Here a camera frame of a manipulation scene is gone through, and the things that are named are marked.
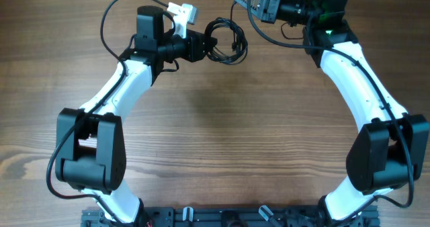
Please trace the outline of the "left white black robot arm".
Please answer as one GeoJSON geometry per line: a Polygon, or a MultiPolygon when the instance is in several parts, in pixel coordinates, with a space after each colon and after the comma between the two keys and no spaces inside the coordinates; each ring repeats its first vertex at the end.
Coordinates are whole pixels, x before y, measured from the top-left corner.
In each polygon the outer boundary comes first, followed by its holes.
{"type": "Polygon", "coordinates": [[[57,118],[56,149],[48,164],[51,176],[79,191],[76,198],[96,201],[101,215],[84,226],[152,226],[142,200],[129,189],[124,174],[123,123],[138,99],[166,72],[164,64],[182,58],[202,60],[217,40],[189,30],[197,20],[190,4],[169,3],[165,9],[137,9],[136,33],[118,55],[118,67],[101,90],[79,109],[64,108],[57,118]]]}

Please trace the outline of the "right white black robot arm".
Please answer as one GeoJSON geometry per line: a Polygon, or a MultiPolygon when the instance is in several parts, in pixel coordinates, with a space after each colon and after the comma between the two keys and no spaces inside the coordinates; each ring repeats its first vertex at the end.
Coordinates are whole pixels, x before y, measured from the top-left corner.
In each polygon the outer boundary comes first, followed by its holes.
{"type": "Polygon", "coordinates": [[[389,193],[408,189],[421,176],[429,122],[411,115],[385,89],[344,18],[348,0],[234,0],[249,21],[282,20],[302,26],[300,48],[335,84],[355,120],[358,135],[346,158],[346,178],[317,206],[290,208],[288,226],[368,226],[366,210],[389,193]]]}

